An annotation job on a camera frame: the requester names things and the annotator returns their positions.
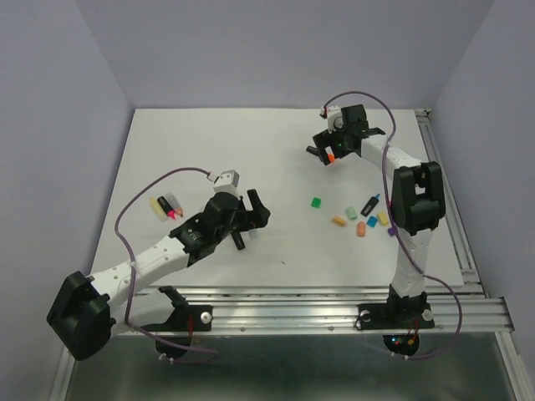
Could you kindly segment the blue black highlighter body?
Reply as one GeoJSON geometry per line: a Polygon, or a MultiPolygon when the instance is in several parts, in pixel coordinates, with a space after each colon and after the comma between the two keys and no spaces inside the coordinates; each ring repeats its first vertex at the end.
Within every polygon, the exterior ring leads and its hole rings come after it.
{"type": "Polygon", "coordinates": [[[361,210],[360,214],[364,217],[369,216],[369,214],[372,212],[372,210],[379,204],[380,201],[380,194],[376,194],[374,196],[371,196],[369,200],[364,205],[363,209],[361,210]]]}

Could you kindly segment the pastel yellow highlighter cap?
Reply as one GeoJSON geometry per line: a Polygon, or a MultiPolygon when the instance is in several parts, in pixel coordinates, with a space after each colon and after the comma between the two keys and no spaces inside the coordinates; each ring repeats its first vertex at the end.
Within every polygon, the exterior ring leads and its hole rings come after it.
{"type": "Polygon", "coordinates": [[[385,213],[383,212],[378,213],[377,218],[382,226],[388,225],[388,216],[385,213]]]}

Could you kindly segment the pastel green highlighter cap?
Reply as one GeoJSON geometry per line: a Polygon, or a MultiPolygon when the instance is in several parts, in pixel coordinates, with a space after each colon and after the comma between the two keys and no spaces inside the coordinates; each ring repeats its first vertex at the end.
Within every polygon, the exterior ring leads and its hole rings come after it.
{"type": "Polygon", "coordinates": [[[354,221],[359,217],[357,211],[352,206],[345,209],[345,214],[351,221],[354,221]]]}

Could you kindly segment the pastel orange highlighter cap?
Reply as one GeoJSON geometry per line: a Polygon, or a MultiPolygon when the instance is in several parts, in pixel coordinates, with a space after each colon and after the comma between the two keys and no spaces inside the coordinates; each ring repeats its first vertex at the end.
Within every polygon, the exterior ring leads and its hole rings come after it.
{"type": "Polygon", "coordinates": [[[365,237],[366,235],[366,224],[363,221],[360,221],[356,226],[356,235],[358,237],[365,237]]]}

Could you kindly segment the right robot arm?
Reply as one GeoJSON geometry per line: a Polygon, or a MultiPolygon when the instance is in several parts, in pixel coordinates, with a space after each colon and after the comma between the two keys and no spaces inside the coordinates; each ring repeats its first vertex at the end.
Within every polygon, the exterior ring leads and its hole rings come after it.
{"type": "Polygon", "coordinates": [[[432,328],[425,264],[432,235],[446,213],[440,165],[394,147],[382,129],[369,126],[361,105],[326,107],[320,115],[327,128],[313,137],[318,157],[329,165],[334,159],[356,154],[381,171],[388,219],[399,244],[386,301],[360,304],[356,327],[386,330],[419,323],[432,328]]]}

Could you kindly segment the green cap black highlighter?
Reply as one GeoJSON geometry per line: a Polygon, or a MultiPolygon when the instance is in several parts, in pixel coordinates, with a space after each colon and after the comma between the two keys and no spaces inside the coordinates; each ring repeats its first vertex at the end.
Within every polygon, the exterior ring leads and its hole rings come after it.
{"type": "Polygon", "coordinates": [[[239,251],[242,251],[242,250],[244,250],[246,248],[245,242],[244,242],[244,240],[242,238],[242,234],[240,232],[232,232],[231,236],[232,236],[232,240],[233,240],[236,248],[239,251]]]}

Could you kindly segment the blue highlighter cap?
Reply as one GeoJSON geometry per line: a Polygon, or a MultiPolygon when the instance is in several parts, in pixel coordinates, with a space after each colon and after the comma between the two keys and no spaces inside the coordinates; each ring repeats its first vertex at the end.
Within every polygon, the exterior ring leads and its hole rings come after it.
{"type": "Polygon", "coordinates": [[[378,219],[375,216],[370,216],[366,224],[370,227],[375,227],[378,222],[378,219]]]}

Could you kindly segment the pastel orange grey highlighter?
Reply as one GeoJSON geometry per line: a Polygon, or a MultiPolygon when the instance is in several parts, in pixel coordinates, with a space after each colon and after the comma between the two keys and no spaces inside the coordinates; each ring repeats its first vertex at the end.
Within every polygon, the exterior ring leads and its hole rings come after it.
{"type": "Polygon", "coordinates": [[[177,216],[183,217],[183,208],[179,201],[176,199],[175,195],[171,192],[166,193],[166,199],[170,206],[172,207],[173,211],[177,216]]]}

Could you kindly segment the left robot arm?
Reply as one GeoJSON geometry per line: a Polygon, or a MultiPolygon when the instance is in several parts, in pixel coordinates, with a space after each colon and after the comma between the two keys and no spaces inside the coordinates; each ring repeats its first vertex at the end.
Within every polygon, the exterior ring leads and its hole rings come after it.
{"type": "Polygon", "coordinates": [[[250,210],[241,197],[218,192],[203,211],[128,261],[93,276],[68,275],[46,321],[74,359],[83,361],[105,346],[119,327],[118,313],[130,313],[136,292],[210,256],[228,236],[265,227],[270,210],[256,190],[247,196],[250,210]]]}

